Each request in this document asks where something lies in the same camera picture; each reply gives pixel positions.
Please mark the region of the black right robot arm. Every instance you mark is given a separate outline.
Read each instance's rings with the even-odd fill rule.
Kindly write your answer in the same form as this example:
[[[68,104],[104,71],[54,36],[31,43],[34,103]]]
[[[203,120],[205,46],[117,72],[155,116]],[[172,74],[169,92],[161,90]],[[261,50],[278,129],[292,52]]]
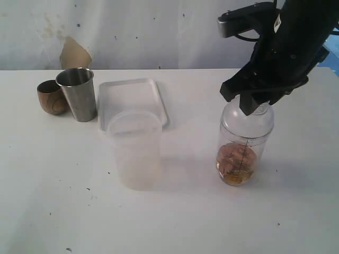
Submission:
[[[275,104],[308,82],[308,74],[328,56],[326,39],[338,33],[338,1],[260,2],[218,18],[223,38],[242,38],[254,30],[249,62],[223,82],[220,93],[228,102],[239,96],[244,114],[261,104]]]

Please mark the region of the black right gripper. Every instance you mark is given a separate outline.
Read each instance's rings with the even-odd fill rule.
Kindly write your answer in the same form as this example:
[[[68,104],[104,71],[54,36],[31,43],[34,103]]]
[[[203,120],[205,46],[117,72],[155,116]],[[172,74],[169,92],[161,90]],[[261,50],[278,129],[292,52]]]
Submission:
[[[249,116],[263,103],[271,105],[308,82],[309,72],[328,55],[328,34],[262,36],[248,66],[222,83],[220,94],[231,102],[240,95],[239,108]]]

